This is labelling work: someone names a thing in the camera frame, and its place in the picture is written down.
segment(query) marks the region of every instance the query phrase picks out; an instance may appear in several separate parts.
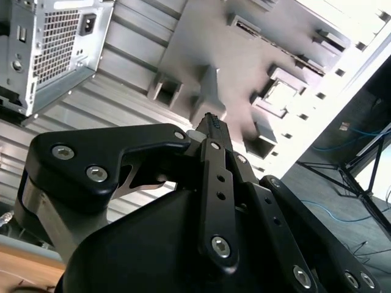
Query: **metal frame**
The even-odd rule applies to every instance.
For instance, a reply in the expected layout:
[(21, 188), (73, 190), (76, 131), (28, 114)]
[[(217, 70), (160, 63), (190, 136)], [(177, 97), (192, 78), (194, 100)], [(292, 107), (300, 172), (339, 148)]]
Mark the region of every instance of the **metal frame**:
[[(364, 207), (367, 209), (367, 211), (370, 213), (370, 215), (374, 218), (376, 223), (382, 229), (383, 233), (391, 241), (391, 223), (388, 221), (388, 219), (384, 216), (384, 214), (380, 211), (380, 209), (375, 205), (375, 203), (371, 199), (371, 196), (373, 195), (372, 188), (375, 182), (376, 172), (378, 171), (378, 166), (380, 162), (381, 153), (383, 151), (385, 136), (387, 136), (387, 134), (383, 135), (374, 144), (372, 144), (371, 147), (369, 147), (364, 153), (362, 153), (361, 156), (355, 157), (348, 164), (335, 165), (335, 164), (320, 164), (320, 163), (310, 163), (310, 162), (301, 162), (301, 161), (297, 161), (296, 163), (301, 167), (304, 167), (307, 170), (311, 171), (312, 173), (326, 179), (327, 181), (330, 181), (331, 183), (334, 183), (335, 185), (342, 187), (343, 189), (353, 193), (356, 196), (353, 198), (358, 198), (362, 202)], [(365, 160), (366, 156), (376, 148), (377, 151), (376, 151), (375, 163), (373, 165), (370, 183), (368, 189), (364, 190), (351, 174), (351, 170), (361, 160)], [(341, 183), (331, 178), (330, 176), (325, 175), (324, 173), (318, 171), (317, 169), (328, 169), (328, 170), (338, 171), (341, 174), (344, 183)]]
[[(55, 0), (39, 0), (35, 3), (31, 1), (11, 1), (1, 0), (1, 3), (9, 1), (11, 6), (10, 16), (10, 34), (8, 37), (1, 38), (0, 42), (0, 67), (3, 69), (0, 73), (0, 85), (14, 94), (18, 95), (17, 101), (10, 101), (6, 97), (0, 97), (2, 102), (1, 118), (17, 123), (20, 120), (27, 119), (37, 114), (48, 104), (55, 101), (64, 93), (70, 91), (73, 87), (80, 84), (86, 78), (91, 77), (98, 68), (103, 44), (108, 31), (109, 21), (111, 19), (114, 1), (91, 0), (84, 2), (67, 2)], [(54, 68), (60, 66), (57, 59), (65, 49), (52, 51), (51, 59), (44, 60), (44, 50), (49, 52), (44, 40), (51, 40), (50, 47), (64, 47), (65, 39), (68, 37), (64, 27), (57, 27), (58, 23), (66, 25), (71, 23), (68, 17), (57, 13), (75, 11), (79, 18), (76, 27), (77, 33), (73, 36), (69, 66), (67, 69), (55, 75)], [(50, 23), (46, 23), (48, 14), (53, 13)], [(93, 33), (81, 35), (83, 15), (94, 13), (96, 20)], [(19, 40), (20, 30), (25, 31), (24, 42)], [(50, 32), (58, 32), (56, 36), (51, 37)], [(35, 59), (42, 56), (42, 61), (36, 63)], [(14, 62), (20, 63), (21, 70), (14, 70)], [(36, 74), (35, 68), (48, 64), (50, 75), (48, 80), (39, 81), (40, 76)]]

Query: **gray floor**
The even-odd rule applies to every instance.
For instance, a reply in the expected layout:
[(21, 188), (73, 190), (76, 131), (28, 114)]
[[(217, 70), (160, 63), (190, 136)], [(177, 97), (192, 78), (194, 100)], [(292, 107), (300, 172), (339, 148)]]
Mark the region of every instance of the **gray floor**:
[[(301, 161), (325, 162), (323, 155), (309, 149), (301, 157)], [(329, 176), (340, 179), (334, 171), (326, 172)], [(354, 220), (368, 216), (368, 212), (359, 200), (340, 197), (333, 186), (322, 177), (294, 165), (282, 180), (300, 199), (315, 201), (328, 208), (339, 219)], [(380, 209), (386, 208), (384, 201), (374, 199)], [(319, 207), (308, 205), (309, 209), (324, 223), (324, 225), (343, 243), (355, 250), (360, 243), (368, 241), (357, 255), (391, 248), (391, 242), (385, 237), (373, 219), (359, 223), (340, 223), (332, 219)], [(391, 211), (385, 212), (391, 220)], [(369, 256), (368, 269), (376, 276), (383, 286), (384, 292), (391, 292), (391, 251)]]

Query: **metal screw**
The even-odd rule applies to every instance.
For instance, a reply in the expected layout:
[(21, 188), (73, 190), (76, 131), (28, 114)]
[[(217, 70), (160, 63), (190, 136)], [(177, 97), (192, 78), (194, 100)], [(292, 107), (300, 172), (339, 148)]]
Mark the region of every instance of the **metal screw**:
[(217, 149), (217, 150), (220, 150), (220, 146), (219, 146), (217, 143), (211, 142), (210, 144), (211, 144), (211, 146), (212, 146), (213, 148), (215, 148), (215, 149)]
[(241, 154), (238, 154), (237, 155), (239, 161), (241, 161), (243, 164), (247, 162), (246, 158), (244, 156), (242, 156)]
[(372, 279), (366, 273), (361, 272), (361, 278), (364, 280), (364, 282), (366, 282), (366, 284), (370, 288), (372, 288), (372, 289), (375, 288), (374, 282), (372, 281)]
[(353, 275), (351, 273), (345, 272), (345, 277), (346, 277), (346, 279), (348, 279), (349, 283), (351, 283), (353, 287), (358, 289), (359, 284), (358, 284), (357, 280), (353, 277)]
[(176, 137), (178, 137), (179, 139), (184, 139), (184, 138), (185, 138), (185, 136), (184, 136), (182, 133), (178, 132), (178, 131), (175, 131), (175, 132), (174, 132), (174, 135), (175, 135)]
[(219, 236), (212, 238), (212, 248), (221, 258), (230, 256), (231, 249), (228, 242)]
[(75, 156), (75, 152), (65, 145), (55, 146), (51, 153), (60, 160), (69, 160)]
[(95, 182), (103, 182), (108, 178), (106, 170), (99, 166), (89, 167), (86, 171), (88, 178)]
[(311, 288), (311, 279), (307, 275), (307, 273), (299, 266), (294, 266), (293, 267), (293, 274), (296, 280), (299, 281), (301, 286), (303, 286), (306, 289)]
[(273, 185), (276, 186), (276, 187), (281, 187), (281, 185), (279, 184), (279, 182), (278, 182), (276, 179), (274, 179), (274, 178), (272, 178), (272, 179), (270, 180), (270, 182), (271, 182), (271, 184), (273, 184)]

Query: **metal panel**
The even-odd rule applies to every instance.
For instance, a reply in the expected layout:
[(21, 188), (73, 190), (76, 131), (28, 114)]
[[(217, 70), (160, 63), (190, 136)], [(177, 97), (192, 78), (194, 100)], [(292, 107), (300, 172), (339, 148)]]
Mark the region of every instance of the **metal panel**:
[[(94, 79), (70, 92), (25, 129), (0, 122), (0, 201), (15, 201), (28, 146), (39, 133), (151, 123), (173, 123), (185, 131), (191, 129), (187, 119), (145, 96), (178, 22), (170, 11), (180, 13), (185, 1), (151, 4), (142, 0), (117, 3)], [(169, 8), (169, 14), (162, 7)], [(117, 220), (173, 188), (170, 183), (159, 190), (113, 200), (108, 219)]]

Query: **black mechanical linkage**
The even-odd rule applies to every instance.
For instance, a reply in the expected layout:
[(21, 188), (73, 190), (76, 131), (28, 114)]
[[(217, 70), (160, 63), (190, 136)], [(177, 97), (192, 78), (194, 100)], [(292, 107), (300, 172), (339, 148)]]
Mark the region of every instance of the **black mechanical linkage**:
[[(111, 199), (175, 190), (108, 223)], [(31, 143), (15, 218), (67, 263), (57, 293), (372, 292), (370, 272), (227, 125), (52, 132)]]

